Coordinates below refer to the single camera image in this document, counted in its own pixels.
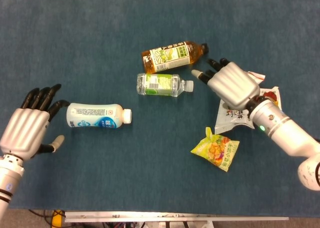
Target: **water bottle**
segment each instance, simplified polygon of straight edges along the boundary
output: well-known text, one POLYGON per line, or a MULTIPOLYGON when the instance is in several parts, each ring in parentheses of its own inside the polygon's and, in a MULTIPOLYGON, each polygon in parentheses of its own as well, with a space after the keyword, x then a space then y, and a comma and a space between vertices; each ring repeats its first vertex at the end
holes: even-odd
POLYGON ((184 81, 179 75, 140 73, 136 91, 140 95, 164 95, 178 97, 183 91, 192 92, 193 81, 184 81))
POLYGON ((132 112, 118 104, 91 105, 71 103, 66 111, 66 121, 70 127, 118 128, 131 123, 132 112))

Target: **snack bag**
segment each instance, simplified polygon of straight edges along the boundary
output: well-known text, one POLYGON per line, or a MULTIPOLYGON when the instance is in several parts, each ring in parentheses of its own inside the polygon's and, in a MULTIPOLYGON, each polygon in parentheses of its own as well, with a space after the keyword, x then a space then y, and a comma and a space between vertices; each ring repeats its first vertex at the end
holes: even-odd
POLYGON ((248 71, 247 74, 257 83, 260 84, 265 80, 265 75, 248 71))
MULTIPOLYGON (((272 89, 261 88, 260 95, 271 98, 271 100, 280 108, 280 110, 282 110, 280 92, 278 87, 273 87, 272 89)), ((230 110, 225 102, 221 100, 214 126, 214 133, 220 134, 222 132, 229 131, 237 125, 245 125, 254 129, 254 124, 249 119, 248 114, 248 110, 230 110)))
POLYGON ((191 153, 205 158, 227 172, 239 146, 239 141, 231 141, 228 137, 214 135, 210 127, 205 128, 205 136, 191 153))

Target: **green label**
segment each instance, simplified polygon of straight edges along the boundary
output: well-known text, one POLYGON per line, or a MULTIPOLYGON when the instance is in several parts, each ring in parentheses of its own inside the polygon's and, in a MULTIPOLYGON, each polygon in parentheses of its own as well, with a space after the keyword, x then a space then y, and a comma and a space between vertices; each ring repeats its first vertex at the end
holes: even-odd
POLYGON ((147 95, 172 95, 172 75, 147 74, 144 87, 147 95))
POLYGON ((152 49, 150 55, 156 72, 190 63, 188 48, 184 42, 152 49))

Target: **blue label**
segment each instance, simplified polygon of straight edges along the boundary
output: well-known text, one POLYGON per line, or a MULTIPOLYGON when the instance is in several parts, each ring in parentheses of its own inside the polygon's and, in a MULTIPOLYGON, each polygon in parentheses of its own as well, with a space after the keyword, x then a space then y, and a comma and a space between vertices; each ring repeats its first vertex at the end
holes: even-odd
POLYGON ((82 120, 81 122, 78 123, 78 126, 80 126, 80 127, 88 127, 88 126, 90 126, 90 123, 86 122, 85 120, 82 120))
POLYGON ((96 127, 117 128, 116 123, 110 117, 102 117, 94 125, 96 127))

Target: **bottle cap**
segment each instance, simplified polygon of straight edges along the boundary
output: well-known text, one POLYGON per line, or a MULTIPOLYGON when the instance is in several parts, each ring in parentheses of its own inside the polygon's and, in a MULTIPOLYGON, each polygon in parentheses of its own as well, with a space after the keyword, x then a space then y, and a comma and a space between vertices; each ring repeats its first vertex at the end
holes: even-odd
POLYGON ((207 54, 209 52, 209 47, 206 43, 202 43, 201 48, 202 48, 203 54, 207 54))
POLYGON ((124 124, 129 124, 129 123, 131 123, 131 118, 132 118, 131 109, 124 109, 122 115, 123 115, 123 123, 124 123, 124 124))
POLYGON ((194 91, 194 82, 193 81, 185 81, 185 84, 184 84, 184 91, 185 92, 193 92, 194 91))

